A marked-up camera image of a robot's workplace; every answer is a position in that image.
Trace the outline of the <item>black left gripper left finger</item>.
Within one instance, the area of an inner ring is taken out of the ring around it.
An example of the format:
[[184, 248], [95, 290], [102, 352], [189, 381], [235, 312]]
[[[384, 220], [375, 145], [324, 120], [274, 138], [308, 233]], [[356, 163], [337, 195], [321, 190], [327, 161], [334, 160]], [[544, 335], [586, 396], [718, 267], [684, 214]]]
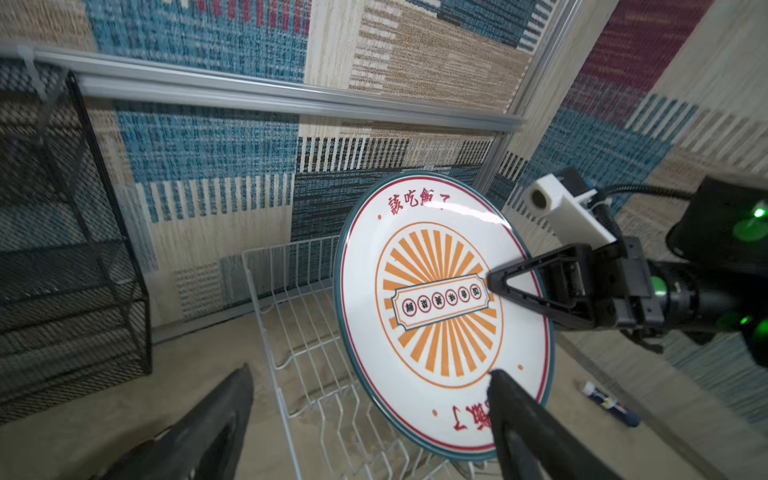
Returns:
[[183, 418], [113, 462], [98, 479], [233, 479], [253, 405], [248, 364]]

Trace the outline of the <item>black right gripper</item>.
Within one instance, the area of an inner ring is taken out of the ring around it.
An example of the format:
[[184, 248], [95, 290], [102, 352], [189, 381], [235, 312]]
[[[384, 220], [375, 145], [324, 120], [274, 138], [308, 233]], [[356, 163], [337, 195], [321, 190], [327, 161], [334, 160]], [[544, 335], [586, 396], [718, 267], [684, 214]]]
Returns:
[[491, 293], [538, 313], [563, 330], [652, 330], [664, 314], [640, 240], [593, 250], [569, 244], [487, 274]]

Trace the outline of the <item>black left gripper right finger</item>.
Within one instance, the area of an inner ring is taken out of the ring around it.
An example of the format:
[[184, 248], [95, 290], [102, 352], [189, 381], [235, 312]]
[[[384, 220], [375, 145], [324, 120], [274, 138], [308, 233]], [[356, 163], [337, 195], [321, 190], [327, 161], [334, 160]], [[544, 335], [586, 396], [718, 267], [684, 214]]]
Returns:
[[504, 479], [617, 479], [508, 373], [490, 372], [489, 420]]

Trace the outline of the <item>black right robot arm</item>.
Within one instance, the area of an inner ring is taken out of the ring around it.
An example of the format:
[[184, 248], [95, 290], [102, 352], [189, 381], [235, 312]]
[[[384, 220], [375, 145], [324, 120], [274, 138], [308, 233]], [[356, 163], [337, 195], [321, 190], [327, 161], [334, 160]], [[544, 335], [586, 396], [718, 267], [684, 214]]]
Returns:
[[[612, 218], [618, 195], [680, 200], [687, 207], [665, 242], [669, 261], [651, 260]], [[741, 335], [754, 362], [767, 363], [767, 184], [706, 177], [693, 192], [645, 184], [591, 187], [574, 169], [540, 178], [525, 192], [560, 247], [491, 270], [489, 290], [565, 331], [618, 330], [661, 353], [679, 330], [704, 345]]]

